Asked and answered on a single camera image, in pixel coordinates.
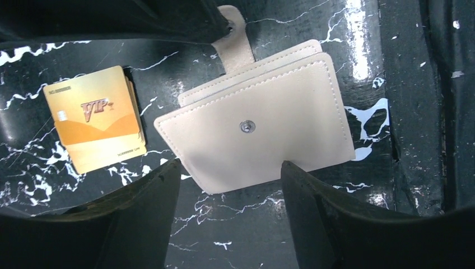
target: wallet flap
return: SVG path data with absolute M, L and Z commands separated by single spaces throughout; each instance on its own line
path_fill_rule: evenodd
M 186 91 L 178 96 L 178 102 L 180 106 L 189 105 L 234 84 L 244 82 L 253 77 L 258 77 L 276 68 L 280 68 L 286 64 L 319 52 L 322 52 L 320 42 L 314 39 L 308 40 L 258 62 L 242 67 L 234 73 L 223 75 L 215 80 Z
M 325 53 L 231 86 L 154 125 L 210 194 L 279 179 L 284 160 L 311 171 L 355 158 Z

